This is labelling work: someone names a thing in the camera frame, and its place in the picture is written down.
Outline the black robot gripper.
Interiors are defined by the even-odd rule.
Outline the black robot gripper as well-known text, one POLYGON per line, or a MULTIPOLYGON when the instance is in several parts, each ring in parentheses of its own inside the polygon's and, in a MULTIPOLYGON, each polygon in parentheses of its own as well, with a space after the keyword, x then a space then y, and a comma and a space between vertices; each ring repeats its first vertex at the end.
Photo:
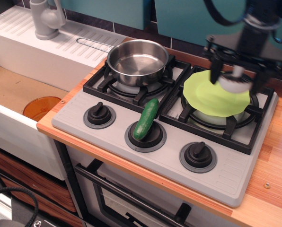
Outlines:
POLYGON ((256 94, 270 79, 269 72, 282 72, 282 50, 273 46, 268 36, 266 31, 249 25, 234 34, 207 36, 210 82, 217 82, 224 64, 238 65, 257 72, 250 90, 256 94))

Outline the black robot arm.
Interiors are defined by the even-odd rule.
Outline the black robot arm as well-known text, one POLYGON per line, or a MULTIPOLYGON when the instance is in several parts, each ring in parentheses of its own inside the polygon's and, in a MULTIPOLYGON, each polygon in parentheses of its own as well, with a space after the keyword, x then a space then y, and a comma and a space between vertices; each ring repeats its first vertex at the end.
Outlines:
POLYGON ((276 37, 282 19, 282 0, 247 0, 243 14, 235 21, 224 18, 211 0, 205 6, 215 22, 243 29, 230 35, 207 36, 206 54, 211 62, 210 82, 219 82, 232 93, 257 93, 269 78, 282 79, 282 50, 269 38, 276 37))

